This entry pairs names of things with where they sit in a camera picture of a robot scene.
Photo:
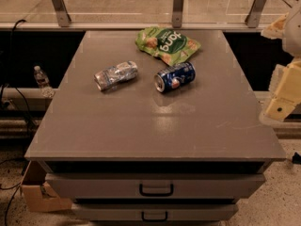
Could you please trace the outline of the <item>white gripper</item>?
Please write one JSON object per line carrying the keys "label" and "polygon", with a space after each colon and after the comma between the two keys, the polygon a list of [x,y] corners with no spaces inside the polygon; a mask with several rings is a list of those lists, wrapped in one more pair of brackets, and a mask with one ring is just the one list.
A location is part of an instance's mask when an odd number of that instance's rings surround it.
{"label": "white gripper", "polygon": [[[266,26],[261,35],[267,39],[281,39],[288,14],[283,14]],[[269,98],[263,106],[263,115],[275,121],[284,121],[301,103],[301,61],[293,60],[287,66],[276,65]]]}

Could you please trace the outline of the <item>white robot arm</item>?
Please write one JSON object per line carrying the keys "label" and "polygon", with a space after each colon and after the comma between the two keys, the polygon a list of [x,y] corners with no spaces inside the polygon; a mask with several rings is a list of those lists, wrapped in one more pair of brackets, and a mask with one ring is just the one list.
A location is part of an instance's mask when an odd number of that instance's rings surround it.
{"label": "white robot arm", "polygon": [[276,65],[264,101],[261,118],[284,121],[301,104],[301,6],[295,5],[261,32],[267,39],[281,39],[282,49],[293,60],[286,66]]}

